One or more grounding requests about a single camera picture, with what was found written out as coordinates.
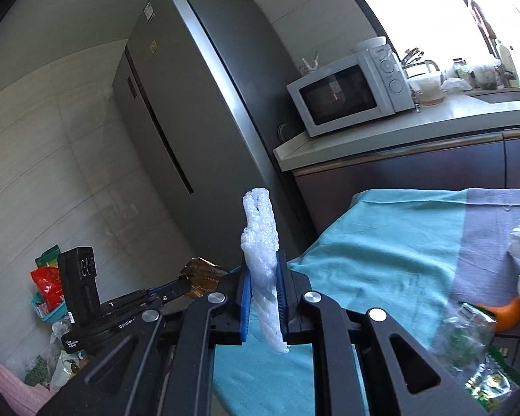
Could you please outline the white foam fruit net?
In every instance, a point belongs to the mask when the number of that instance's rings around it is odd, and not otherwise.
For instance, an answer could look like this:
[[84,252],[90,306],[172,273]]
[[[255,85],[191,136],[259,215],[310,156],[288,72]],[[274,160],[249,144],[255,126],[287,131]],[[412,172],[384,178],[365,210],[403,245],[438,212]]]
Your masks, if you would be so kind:
[[247,224],[241,234],[244,253],[252,284],[252,303],[265,340],[275,352],[289,351],[281,333],[276,271],[279,234],[270,201],[269,190],[254,188],[242,199]]

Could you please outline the brown gold wrapper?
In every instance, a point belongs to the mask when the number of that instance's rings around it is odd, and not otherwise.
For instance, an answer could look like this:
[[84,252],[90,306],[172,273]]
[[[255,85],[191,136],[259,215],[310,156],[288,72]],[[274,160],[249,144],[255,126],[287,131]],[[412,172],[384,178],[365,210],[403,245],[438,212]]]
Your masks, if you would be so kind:
[[215,292],[219,281],[227,274],[225,269],[202,257],[193,257],[180,271],[181,276],[190,280],[190,291],[187,293],[190,298],[201,298]]

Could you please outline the clear green plastic wrapper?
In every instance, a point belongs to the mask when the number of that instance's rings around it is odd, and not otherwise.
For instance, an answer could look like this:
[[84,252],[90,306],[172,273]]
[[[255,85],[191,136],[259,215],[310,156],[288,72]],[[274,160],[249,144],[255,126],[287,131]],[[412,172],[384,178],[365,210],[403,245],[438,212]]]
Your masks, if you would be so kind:
[[487,354],[497,326],[495,315],[468,302],[449,305],[431,352],[451,374],[473,370]]

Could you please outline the orange peel piece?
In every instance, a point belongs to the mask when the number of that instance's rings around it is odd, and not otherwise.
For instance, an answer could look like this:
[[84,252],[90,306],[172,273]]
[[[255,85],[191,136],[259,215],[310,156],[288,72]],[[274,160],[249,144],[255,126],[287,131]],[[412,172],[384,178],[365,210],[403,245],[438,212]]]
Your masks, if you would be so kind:
[[510,331],[520,322],[520,297],[503,306],[488,306],[478,303],[477,307],[493,315],[496,332]]

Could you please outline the snoopy green snack packet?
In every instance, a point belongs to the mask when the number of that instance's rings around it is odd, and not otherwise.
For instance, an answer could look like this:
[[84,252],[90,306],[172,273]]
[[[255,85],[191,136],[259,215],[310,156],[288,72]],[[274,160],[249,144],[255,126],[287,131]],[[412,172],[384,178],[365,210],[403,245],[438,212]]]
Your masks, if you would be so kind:
[[500,350],[490,346],[464,388],[481,407],[492,412],[520,390],[520,372],[506,362]]

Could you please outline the kitchen counter with cabinets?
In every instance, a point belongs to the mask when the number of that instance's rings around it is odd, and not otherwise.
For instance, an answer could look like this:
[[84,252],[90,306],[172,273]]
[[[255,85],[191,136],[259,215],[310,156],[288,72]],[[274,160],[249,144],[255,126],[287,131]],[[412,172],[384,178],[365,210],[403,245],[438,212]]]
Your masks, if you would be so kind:
[[453,93],[438,105],[274,151],[318,232],[370,189],[520,188],[520,88]]

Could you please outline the red snack bag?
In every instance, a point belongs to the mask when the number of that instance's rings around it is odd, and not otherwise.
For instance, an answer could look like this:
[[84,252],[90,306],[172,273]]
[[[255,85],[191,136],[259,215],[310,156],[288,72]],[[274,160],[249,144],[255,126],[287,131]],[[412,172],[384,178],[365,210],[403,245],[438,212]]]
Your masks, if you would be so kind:
[[58,267],[35,269],[31,272],[31,277],[50,311],[63,303],[63,287]]

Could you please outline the teal and grey tablecloth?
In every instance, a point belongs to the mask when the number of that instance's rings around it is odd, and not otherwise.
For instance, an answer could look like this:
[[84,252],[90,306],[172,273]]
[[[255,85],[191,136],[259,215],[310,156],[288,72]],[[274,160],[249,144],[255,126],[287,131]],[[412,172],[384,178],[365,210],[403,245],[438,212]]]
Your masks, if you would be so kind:
[[[519,224],[520,189],[370,190],[289,267],[343,308],[385,309],[432,347],[450,306],[516,297],[508,246]],[[217,349],[214,391],[231,415],[311,415],[312,350],[273,351],[252,318],[244,345]]]

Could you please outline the grey refrigerator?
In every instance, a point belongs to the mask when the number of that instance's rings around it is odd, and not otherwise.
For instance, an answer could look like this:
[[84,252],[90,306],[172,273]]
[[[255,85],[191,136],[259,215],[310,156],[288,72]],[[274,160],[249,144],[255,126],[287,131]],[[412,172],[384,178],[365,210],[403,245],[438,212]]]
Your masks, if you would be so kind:
[[274,151],[303,133],[287,85],[297,69],[252,0],[148,0],[124,47],[114,97],[145,171],[198,257],[240,263],[242,198],[269,191],[281,247],[314,224]]

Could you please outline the white microwave oven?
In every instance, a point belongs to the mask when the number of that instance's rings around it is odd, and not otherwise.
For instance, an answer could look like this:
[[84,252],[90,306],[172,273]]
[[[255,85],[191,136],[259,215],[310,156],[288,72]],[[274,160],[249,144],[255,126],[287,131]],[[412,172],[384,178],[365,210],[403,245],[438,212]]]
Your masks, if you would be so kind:
[[343,57],[286,88],[310,137],[414,108],[405,73],[387,44]]

